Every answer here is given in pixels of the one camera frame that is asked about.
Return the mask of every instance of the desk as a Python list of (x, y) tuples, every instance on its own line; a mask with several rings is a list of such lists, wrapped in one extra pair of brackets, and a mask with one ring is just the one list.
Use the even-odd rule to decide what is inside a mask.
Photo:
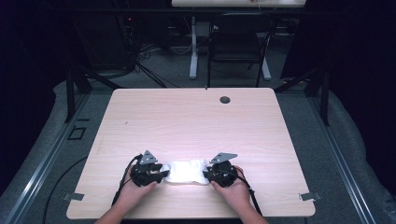
[[(306, 0), (172, 0), (173, 7), (304, 7)], [(195, 17), (191, 20), (191, 66), (190, 78), (196, 79), (198, 53), (196, 45)], [(271, 80), (268, 63), (262, 64), (264, 80)]]
[[(220, 97), (231, 102), (223, 104)], [(128, 162), (149, 150), (159, 163), (210, 161), (236, 153), (266, 217), (309, 217), (308, 187), (274, 91), (129, 89), (114, 91), (76, 188), (69, 218), (99, 218)], [(158, 185), (127, 218), (236, 217), (210, 185)]]

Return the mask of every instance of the gray carpet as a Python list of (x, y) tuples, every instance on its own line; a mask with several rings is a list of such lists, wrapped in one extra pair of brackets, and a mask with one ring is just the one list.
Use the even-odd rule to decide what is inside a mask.
[[(274, 37), (272, 39), (267, 54), (267, 61), (273, 78), (271, 81), (262, 81), (261, 87), (276, 88), (283, 83), (279, 80), (279, 76), (289, 46), (290, 41), (286, 38)], [(205, 46), (201, 46), (199, 52), (199, 68), (195, 80), (189, 79), (191, 59), (189, 53), (180, 55), (159, 49), (153, 50), (146, 55), (149, 57), (141, 60), (141, 63), (180, 88), (203, 88), (206, 84)], [(225, 87), (254, 85), (257, 67), (252, 67), (251, 71), (248, 72), (243, 68), (240, 65), (231, 67), (219, 64), (216, 68), (219, 72), (216, 84)], [(233, 78), (225, 79), (221, 75), (224, 71), (233, 71)], [(240, 79), (239, 71), (244, 73), (245, 77), (243, 79)], [(101, 74), (104, 76), (112, 75), (108, 71)], [(133, 72), (124, 77), (112, 78), (111, 80), (125, 88), (159, 88), (159, 85), (148, 78), (142, 71)], [(28, 204), (30, 206), (27, 207), (27, 213), (21, 219), (21, 223), (42, 223), (46, 202), (57, 179), (76, 161), (88, 155), (111, 95), (111, 90), (102, 83), (95, 80), (91, 80), (91, 83), (93, 86), (92, 94), (84, 97), (77, 93), (78, 99), (82, 99), (81, 102), (85, 102), (85, 104), (83, 104), (81, 110), (77, 113), (75, 121), (71, 124), (72, 127), (84, 128), (85, 133), (80, 140), (67, 140), (70, 131), (65, 135), (66, 139), (60, 145), (59, 155), (57, 155), (32, 204)], [(176, 88), (176, 86), (166, 81), (164, 83), (170, 88)], [(276, 97), (287, 123), (308, 187), (311, 191), (319, 192), (323, 196), (323, 199), (315, 202), (317, 212), (307, 222), (330, 224), (361, 223), (339, 170), (334, 163), (330, 144), (320, 126), (321, 121), (315, 116), (317, 111), (312, 104), (309, 104), (309, 99), (306, 99), (301, 92), (303, 87), (304, 83), (299, 84), (292, 88), (291, 91), (279, 93)], [(65, 84), (61, 83), (55, 88), (55, 92), (57, 93), (57, 102), (42, 134), (40, 134), (22, 168), (0, 199), (1, 223), (6, 222), (8, 214), (10, 214), (11, 209), (21, 197), (35, 169), (48, 152), (52, 150), (57, 136), (64, 130), (64, 119), (66, 118)], [(346, 157), (351, 172), (361, 187), (362, 194), (375, 217), (376, 223), (396, 223), (384, 212), (386, 191), (378, 183), (374, 172), (365, 161), (364, 144), (359, 131), (342, 104), (332, 94), (329, 104), (329, 122), (332, 133)], [(65, 193), (74, 192), (84, 162), (78, 163), (67, 172), (53, 191), (46, 213), (46, 223), (93, 223), (93, 220), (68, 219), (65, 216), (65, 211), (69, 202), (62, 199)], [(302, 217), (268, 217), (268, 220), (270, 223), (304, 223)], [(152, 220), (136, 221), (134, 223), (215, 222), (240, 223), (239, 220), (234, 219)]]

